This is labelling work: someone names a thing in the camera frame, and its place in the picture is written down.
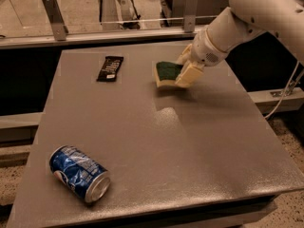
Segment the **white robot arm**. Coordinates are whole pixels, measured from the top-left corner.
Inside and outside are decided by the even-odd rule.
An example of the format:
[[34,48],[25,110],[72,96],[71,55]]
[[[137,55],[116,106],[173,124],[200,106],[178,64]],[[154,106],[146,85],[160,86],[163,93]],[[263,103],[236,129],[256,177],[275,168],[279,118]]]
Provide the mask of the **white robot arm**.
[[189,87],[203,69],[223,61],[230,51],[269,32],[304,64],[304,10],[298,0],[229,0],[229,6],[195,36],[177,63],[176,86]]

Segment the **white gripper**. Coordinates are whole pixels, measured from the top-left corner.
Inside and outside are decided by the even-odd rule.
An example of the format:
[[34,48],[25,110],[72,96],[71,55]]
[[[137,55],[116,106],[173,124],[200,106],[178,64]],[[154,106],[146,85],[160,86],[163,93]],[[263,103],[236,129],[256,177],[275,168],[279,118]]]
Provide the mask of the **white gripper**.
[[190,87],[203,74],[204,66],[213,67],[225,60],[228,53],[217,48],[211,41],[207,28],[203,28],[181,53],[176,63],[184,65],[175,85]]

